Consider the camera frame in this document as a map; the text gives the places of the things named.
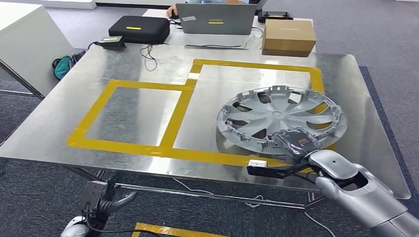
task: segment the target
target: person's hand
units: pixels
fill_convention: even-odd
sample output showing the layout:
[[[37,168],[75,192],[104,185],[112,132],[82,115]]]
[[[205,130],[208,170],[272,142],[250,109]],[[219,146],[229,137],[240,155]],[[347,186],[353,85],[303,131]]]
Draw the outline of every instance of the person's hand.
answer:
[[[174,11],[174,14],[175,15],[177,15],[177,8],[176,8],[176,5],[173,5],[173,6],[171,6],[171,7],[169,7],[168,8],[168,11],[166,12],[166,15],[168,16],[168,17],[172,17],[172,15],[171,15],[171,11]]]

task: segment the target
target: yellow tape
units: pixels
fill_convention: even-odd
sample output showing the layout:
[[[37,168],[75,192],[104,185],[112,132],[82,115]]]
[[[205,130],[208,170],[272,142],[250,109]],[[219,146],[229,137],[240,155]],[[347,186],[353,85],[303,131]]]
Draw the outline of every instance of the yellow tape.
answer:
[[[195,79],[188,79],[185,83],[185,86],[195,88],[196,82],[197,80]],[[166,128],[165,134],[160,143],[161,147],[173,147],[193,92],[193,90],[187,90],[180,94],[179,100],[177,101],[176,107],[174,108],[173,114],[170,118],[168,127]]]
[[[312,89],[324,93],[321,71],[318,68],[195,59],[190,70],[190,75],[194,74],[197,77],[201,73],[203,65],[309,72]],[[192,98],[196,83],[196,79],[188,79],[184,85],[128,80],[110,80],[102,94],[87,112],[80,124],[68,137],[68,145],[72,147],[99,151],[120,152],[153,157],[167,157],[235,166],[247,166],[249,160],[252,158],[254,159],[255,157],[173,148],[177,134],[182,125],[183,117],[186,114],[186,110]],[[181,95],[159,146],[84,138],[84,134],[94,122],[95,118],[99,115],[100,111],[106,105],[107,101],[112,96],[117,87],[181,91]],[[257,159],[267,161],[269,166],[289,165],[273,158],[257,157]]]
[[[155,225],[143,224],[139,222],[135,224],[135,229],[152,231],[154,233],[168,235],[168,236],[176,236],[176,237],[227,237],[227,236],[220,236],[216,234],[209,234],[209,233],[198,232],[198,231],[176,229],[176,228],[166,227],[166,226],[155,226]],[[131,235],[131,237],[139,237],[139,236],[140,236],[140,233],[138,232],[134,232]]]

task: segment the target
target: black device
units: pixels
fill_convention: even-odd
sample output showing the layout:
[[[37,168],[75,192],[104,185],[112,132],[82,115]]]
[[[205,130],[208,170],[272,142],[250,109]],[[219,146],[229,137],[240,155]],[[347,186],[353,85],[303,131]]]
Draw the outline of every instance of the black device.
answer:
[[[124,38],[122,36],[105,37],[94,44],[102,46],[106,49],[118,49],[125,47]]]
[[[177,19],[179,19],[179,15],[176,15],[175,13],[174,13],[174,10],[172,10],[171,11],[171,17],[170,17],[171,19],[173,19],[173,20],[177,20]]]
[[[259,23],[265,23],[266,19],[293,20],[294,18],[287,11],[260,11],[258,12],[257,21]]]
[[[123,36],[130,43],[162,44],[169,34],[169,21],[160,17],[123,16],[109,28],[109,36]]]

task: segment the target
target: black case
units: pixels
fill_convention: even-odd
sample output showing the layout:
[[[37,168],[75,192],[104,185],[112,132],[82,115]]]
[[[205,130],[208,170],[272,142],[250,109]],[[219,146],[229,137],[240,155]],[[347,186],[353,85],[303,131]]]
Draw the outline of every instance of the black case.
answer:
[[[123,36],[130,43],[161,44],[169,34],[169,21],[158,17],[123,16],[109,28],[109,36]]]

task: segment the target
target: yellow label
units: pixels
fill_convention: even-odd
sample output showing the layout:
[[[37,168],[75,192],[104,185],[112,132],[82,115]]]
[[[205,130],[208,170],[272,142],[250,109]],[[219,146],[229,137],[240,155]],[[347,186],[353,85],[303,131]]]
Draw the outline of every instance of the yellow label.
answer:
[[[129,29],[129,30],[141,30],[141,28],[140,28],[140,27],[131,27],[131,26],[127,26],[126,28],[127,28],[127,29]]]

